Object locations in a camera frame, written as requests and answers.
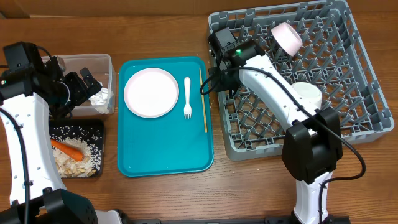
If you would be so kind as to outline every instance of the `black tray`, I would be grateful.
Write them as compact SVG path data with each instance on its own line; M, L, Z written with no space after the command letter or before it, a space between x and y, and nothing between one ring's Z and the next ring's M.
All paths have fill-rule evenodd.
M105 128L104 123L100 119L65 119L61 121L49 121L49 132L50 138L58 140L61 138L62 140L69 138L78 138L81 137L81 140L87 142L87 144L95 144L98 148L92 149L92 154L101 153L101 164L99 165L99 169L93 168L96 172L90 177L62 177L62 178L91 178L98 177L102 174L103 166L104 166L104 145L105 145ZM99 136L98 139L93 139L93 135Z

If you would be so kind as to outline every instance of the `wooden surface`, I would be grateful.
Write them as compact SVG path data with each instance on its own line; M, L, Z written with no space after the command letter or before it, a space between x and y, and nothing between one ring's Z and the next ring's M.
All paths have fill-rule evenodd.
M356 24L387 99L398 118L398 13L356 13ZM23 40L45 46L52 54L107 53L118 71L133 59L197 55L208 64L207 16L103 17L86 19L16 19L0 21L0 46ZM0 64L4 64L0 54ZM68 190L91 200L98 210L120 208L131 218L162 220L263 218L288 215L295 205L295 180L280 157L233 162L226 157L215 94L211 119L215 160L202 173L127 178L118 171L118 108L101 117L106 127L103 175L68 179ZM0 129L0 210L9 208L11 169L6 136ZM368 165L366 175L330 184L328 209L350 215L352 223L397 223L398 132L358 145ZM359 172L349 150L335 176Z
M274 6L311 0L1 0L7 17L30 16L166 16ZM347 0L353 12L397 11L394 0Z

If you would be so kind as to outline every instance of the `fork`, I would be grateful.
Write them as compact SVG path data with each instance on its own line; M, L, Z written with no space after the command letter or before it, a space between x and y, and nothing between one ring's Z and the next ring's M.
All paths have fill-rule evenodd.
M185 106L184 106L184 117L185 119L191 119L192 109L189 105L189 96L191 92L191 79L189 77L184 78L185 87Z

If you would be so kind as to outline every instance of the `white plate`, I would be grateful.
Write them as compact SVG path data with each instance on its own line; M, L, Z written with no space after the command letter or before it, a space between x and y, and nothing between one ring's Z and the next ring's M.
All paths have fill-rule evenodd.
M124 102L134 114L158 118L167 114L178 100L178 84L163 69L146 68L135 73L124 87Z

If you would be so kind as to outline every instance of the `fork handle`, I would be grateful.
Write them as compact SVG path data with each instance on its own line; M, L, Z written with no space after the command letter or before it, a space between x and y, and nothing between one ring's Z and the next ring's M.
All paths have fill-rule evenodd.
M189 77L184 78L185 87L185 104L189 104L189 95L191 92L191 79Z

